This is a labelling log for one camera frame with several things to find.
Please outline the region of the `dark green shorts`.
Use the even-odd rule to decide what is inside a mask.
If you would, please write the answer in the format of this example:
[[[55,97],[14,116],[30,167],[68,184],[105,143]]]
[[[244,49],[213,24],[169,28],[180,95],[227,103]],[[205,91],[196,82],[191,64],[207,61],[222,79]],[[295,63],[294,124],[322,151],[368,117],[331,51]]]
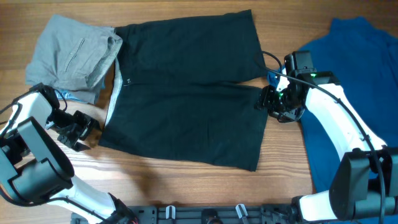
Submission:
[[[117,27],[118,87],[99,144],[255,171],[267,122],[250,10]]]

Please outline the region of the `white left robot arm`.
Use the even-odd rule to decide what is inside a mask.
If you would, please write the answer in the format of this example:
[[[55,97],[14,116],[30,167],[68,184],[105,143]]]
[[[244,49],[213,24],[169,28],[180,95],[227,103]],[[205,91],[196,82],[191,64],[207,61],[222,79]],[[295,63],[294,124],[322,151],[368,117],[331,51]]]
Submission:
[[[69,158],[47,133],[76,152],[99,122],[60,108],[59,91],[39,83],[6,106],[11,117],[1,124],[1,197],[20,207],[55,205],[88,223],[138,223],[137,215],[120,199],[94,189],[75,175]]]

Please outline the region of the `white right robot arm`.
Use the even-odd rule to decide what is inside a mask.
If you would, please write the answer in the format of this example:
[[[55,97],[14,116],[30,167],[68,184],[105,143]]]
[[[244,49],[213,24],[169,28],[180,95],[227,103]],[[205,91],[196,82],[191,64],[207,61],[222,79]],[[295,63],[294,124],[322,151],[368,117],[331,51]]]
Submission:
[[[330,189],[298,196],[285,208],[287,223],[354,221],[397,215],[397,148],[389,147],[360,118],[331,72],[291,71],[279,91],[264,87],[255,104],[281,123],[304,110],[321,123],[340,158]]]

